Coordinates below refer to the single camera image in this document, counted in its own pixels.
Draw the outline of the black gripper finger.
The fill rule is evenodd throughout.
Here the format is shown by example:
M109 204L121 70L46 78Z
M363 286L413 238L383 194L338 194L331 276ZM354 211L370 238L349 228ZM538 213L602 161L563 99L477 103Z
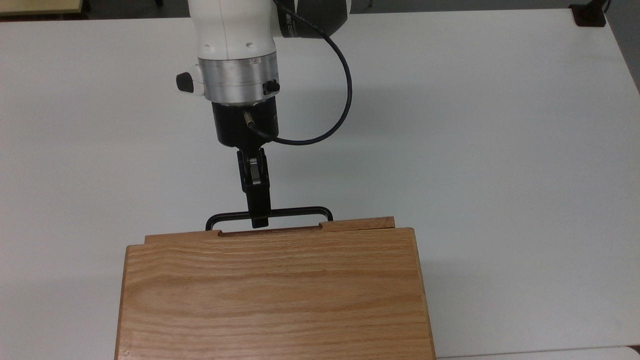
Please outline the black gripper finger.
M251 173L249 160L245 157L242 150L237 151L238 172L240 175L241 189L247 192L247 185L251 185Z
M267 227L272 207L268 163L263 148L244 157L244 193L252 227Z

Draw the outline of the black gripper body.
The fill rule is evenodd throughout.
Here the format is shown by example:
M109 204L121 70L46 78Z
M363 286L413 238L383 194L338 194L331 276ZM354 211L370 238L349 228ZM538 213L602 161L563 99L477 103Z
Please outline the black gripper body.
M212 103L215 130L218 141L227 147L241 151L255 151L269 142L247 125L245 114L249 114L254 125L265 134L279 134L277 103L263 101L254 105L224 105Z

